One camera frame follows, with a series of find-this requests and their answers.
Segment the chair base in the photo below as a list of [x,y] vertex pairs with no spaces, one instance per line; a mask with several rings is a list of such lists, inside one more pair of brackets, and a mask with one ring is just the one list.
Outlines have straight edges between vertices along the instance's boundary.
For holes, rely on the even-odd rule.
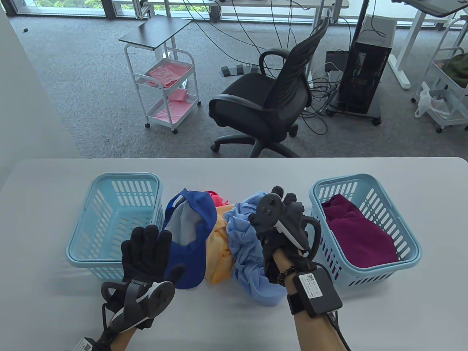
[[263,149],[269,149],[284,157],[300,157],[293,150],[285,147],[283,144],[265,143],[247,134],[235,134],[235,135],[226,135],[224,137],[219,137],[214,141],[214,144],[211,145],[211,150],[217,153],[219,151],[219,146],[222,144],[253,145],[254,148],[252,149],[252,153],[250,154],[251,158],[260,156],[260,153],[262,152]]

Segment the plastic bag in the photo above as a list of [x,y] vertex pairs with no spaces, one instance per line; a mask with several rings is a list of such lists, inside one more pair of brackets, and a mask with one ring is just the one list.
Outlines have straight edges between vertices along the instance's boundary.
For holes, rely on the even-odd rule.
[[433,98],[426,82],[423,82],[421,87],[423,90],[419,93],[419,103],[414,117],[420,118],[428,110],[432,110],[440,118],[447,119],[447,116],[450,115],[447,103],[444,100]]

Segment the maroon towel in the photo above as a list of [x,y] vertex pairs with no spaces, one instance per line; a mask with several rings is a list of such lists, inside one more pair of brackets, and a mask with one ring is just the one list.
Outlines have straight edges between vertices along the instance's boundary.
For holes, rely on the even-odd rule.
[[322,204],[327,223],[348,261],[360,268],[398,261],[393,240],[343,195]]

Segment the chair armrest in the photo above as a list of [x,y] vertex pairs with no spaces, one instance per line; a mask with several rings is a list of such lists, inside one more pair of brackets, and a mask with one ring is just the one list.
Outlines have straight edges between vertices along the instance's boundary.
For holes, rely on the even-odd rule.
[[278,48],[265,50],[260,55],[260,58],[258,59],[258,65],[260,66],[260,72],[262,72],[263,75],[265,75],[264,61],[265,61],[265,57],[267,57],[268,55],[281,56],[282,58],[284,58],[286,60],[289,57],[289,51],[286,50],[286,49],[278,49]]
[[211,111],[214,111],[214,105],[217,101],[226,101],[226,102],[232,102],[237,105],[241,105],[243,107],[246,107],[251,110],[256,110],[260,112],[272,112],[273,109],[265,109],[264,107],[257,105],[256,103],[253,103],[249,100],[246,100],[242,97],[234,96],[234,95],[229,95],[229,94],[219,94],[216,95],[214,98],[210,100],[210,103],[208,104],[209,109]]

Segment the white cart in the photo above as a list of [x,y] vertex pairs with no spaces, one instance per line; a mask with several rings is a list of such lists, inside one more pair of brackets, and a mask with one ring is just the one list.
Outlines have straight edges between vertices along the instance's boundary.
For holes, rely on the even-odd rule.
[[[416,92],[416,95],[411,99],[412,102],[419,102],[420,94],[423,90],[423,82],[427,82],[429,75],[435,76],[435,80],[432,85],[427,82],[430,87],[429,93],[436,99],[444,99],[450,109],[450,114],[446,119],[442,118],[432,110],[427,111],[432,119],[439,125],[436,129],[437,133],[442,133],[444,127],[448,125],[464,124],[467,125],[465,129],[468,130],[468,87],[462,88],[442,70],[442,66],[445,65],[453,56],[465,53],[465,50],[459,46],[461,40],[459,41],[458,39],[455,46],[442,47],[450,28],[458,22],[465,22],[459,38],[463,39],[466,35],[468,30],[468,16],[463,15],[448,25],[431,61],[429,62],[429,66],[424,73],[419,89]],[[448,55],[445,55],[446,58],[440,58],[441,52],[444,54],[448,53]]]
[[[181,31],[185,26],[190,23],[189,20],[181,18],[173,18],[162,15],[156,15],[140,25],[136,30],[124,35],[119,40],[127,43],[124,52],[127,59],[127,65],[130,69],[132,81],[137,91],[138,99],[141,103],[143,113],[145,115],[145,127],[150,127],[150,121],[157,124],[169,127],[174,134],[177,134],[177,127],[184,121],[184,119],[192,112],[196,105],[200,105],[198,97],[197,75],[195,73],[195,61],[192,55],[187,51],[175,48],[174,36]],[[168,47],[166,42],[171,40],[172,47]],[[132,63],[128,56],[128,48],[132,46],[139,49],[154,51],[156,57],[156,64],[148,69],[145,73],[136,73],[133,70]],[[164,50],[164,57],[158,57],[160,48]],[[178,54],[184,54],[189,57],[190,62],[182,62],[178,60]],[[166,67],[167,65],[175,64],[180,68],[184,68],[186,73],[181,75],[179,79],[171,86],[165,87],[160,80],[153,78],[149,75],[151,71],[158,67]],[[174,110],[171,116],[171,96],[179,88],[185,86],[186,80],[193,76],[195,94],[187,94],[186,109],[183,115],[174,117]],[[156,103],[146,109],[143,103],[141,92],[151,96],[156,100]]]

